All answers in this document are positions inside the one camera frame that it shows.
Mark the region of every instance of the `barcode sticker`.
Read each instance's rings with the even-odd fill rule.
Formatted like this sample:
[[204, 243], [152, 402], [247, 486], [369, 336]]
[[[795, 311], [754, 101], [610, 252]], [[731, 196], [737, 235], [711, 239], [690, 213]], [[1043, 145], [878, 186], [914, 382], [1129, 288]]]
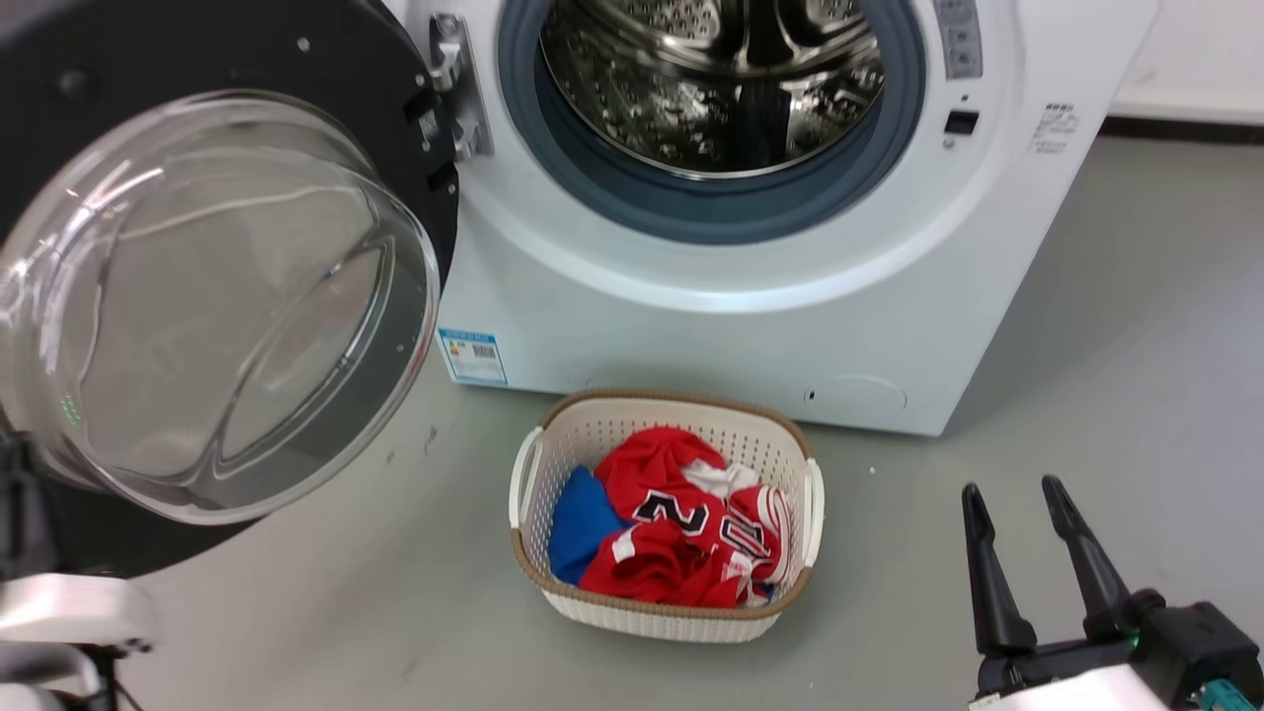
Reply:
[[489, 333], [439, 329], [447, 372], [456, 382], [509, 385], [501, 362], [501, 347]]

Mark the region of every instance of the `brown basket rim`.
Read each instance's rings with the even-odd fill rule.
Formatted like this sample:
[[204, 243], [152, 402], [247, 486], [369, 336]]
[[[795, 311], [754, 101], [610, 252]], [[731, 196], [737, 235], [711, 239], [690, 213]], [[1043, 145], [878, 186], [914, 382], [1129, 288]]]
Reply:
[[[808, 435], [804, 434], [799, 425], [791, 421], [789, 417], [777, 412], [776, 410], [770, 410], [767, 407], [760, 407], [758, 405], [750, 405], [746, 402], [738, 402], [734, 400], [726, 400], [723, 397], [712, 397], [707, 395], [694, 395], [688, 392], [672, 392], [666, 390], [636, 390], [636, 388], [602, 388], [602, 390], [588, 390], [584, 392], [576, 392], [560, 400], [540, 421], [540, 426], [545, 430], [549, 425], [561, 414], [562, 410], [576, 405], [579, 402], [585, 402], [589, 400], [667, 400], [675, 402], [688, 402], [691, 405], [710, 405], [714, 407], [724, 407], [728, 410], [737, 410], [741, 412], [747, 412], [760, 417], [766, 417], [781, 425], [786, 431], [794, 436], [795, 442], [799, 444], [799, 449], [803, 452], [804, 459], [811, 459], [811, 445], [808, 444]], [[662, 617], [684, 617], [690, 620], [727, 620], [736, 622], [750, 622], [756, 620], [765, 620], [767, 617], [774, 617], [780, 615], [794, 603], [803, 591], [808, 587], [808, 581], [811, 579], [811, 567], [804, 566], [799, 572], [799, 577], [795, 578], [790, 590], [786, 591], [780, 598], [765, 607], [741, 607], [741, 609], [717, 609], [717, 607], [683, 607], [679, 605], [659, 605], [653, 602], [640, 602], [636, 600], [626, 600], [622, 597], [612, 597], [609, 595], [598, 595], [595, 592], [589, 592], [586, 590], [579, 590], [578, 587], [571, 587], [569, 584], [561, 583], [554, 579], [551, 576], [546, 576], [536, 569], [531, 564], [531, 559], [527, 558], [526, 545], [522, 543], [522, 531], [518, 529], [509, 530], [509, 541], [513, 545], [513, 557], [518, 562], [518, 567], [526, 573], [531, 582], [536, 584], [540, 590], [556, 595], [559, 597], [566, 597], [569, 600], [575, 600], [579, 602], [586, 602], [589, 605], [599, 605], [602, 607], [609, 607], [613, 610], [622, 610], [626, 612], [638, 612], [643, 615], [657, 615]]]

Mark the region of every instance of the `stainless steel drum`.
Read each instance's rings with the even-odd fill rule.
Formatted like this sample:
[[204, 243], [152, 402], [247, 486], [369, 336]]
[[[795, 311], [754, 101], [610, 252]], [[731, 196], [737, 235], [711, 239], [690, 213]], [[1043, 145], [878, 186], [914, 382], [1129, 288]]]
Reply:
[[882, 90], [854, 0], [557, 0], [541, 46], [593, 130], [695, 178], [804, 161], [843, 139]]

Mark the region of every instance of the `white wall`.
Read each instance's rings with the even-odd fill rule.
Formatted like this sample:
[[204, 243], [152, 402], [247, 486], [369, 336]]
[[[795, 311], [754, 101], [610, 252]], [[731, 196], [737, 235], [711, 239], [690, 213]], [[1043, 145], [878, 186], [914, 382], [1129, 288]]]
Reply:
[[1264, 0], [1163, 0], [1112, 113], [1264, 124]]

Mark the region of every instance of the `clothing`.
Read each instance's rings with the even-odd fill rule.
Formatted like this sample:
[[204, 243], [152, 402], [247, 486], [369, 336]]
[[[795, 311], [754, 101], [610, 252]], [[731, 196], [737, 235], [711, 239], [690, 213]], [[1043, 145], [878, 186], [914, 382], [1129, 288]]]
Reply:
[[629, 525], [614, 512], [602, 483], [586, 467], [576, 467], [554, 507], [549, 569], [561, 582], [579, 584], [602, 541]]
[[751, 597], [753, 569], [734, 549], [698, 550], [680, 526], [660, 519], [607, 538], [579, 587], [642, 602], [737, 607]]
[[755, 560], [751, 577], [769, 584], [786, 582], [790, 509], [781, 490], [756, 486], [733, 493], [728, 500], [728, 519], [741, 522], [729, 526], [724, 536]]
[[689, 483], [724, 500], [733, 496], [734, 491], [760, 486], [758, 472], [741, 462], [733, 462], [727, 469], [720, 469], [712, 467], [705, 459], [694, 459], [680, 469], [680, 473], [689, 479]]
[[781, 583], [786, 567], [781, 540], [790, 520], [781, 493], [772, 487], [751, 487], [734, 492], [726, 506], [723, 498], [698, 488], [681, 473], [683, 466], [699, 459], [724, 468], [724, 458], [696, 435], [652, 428], [611, 452], [595, 474], [623, 519], [672, 521], [703, 553], [737, 550], [755, 563], [756, 582]]

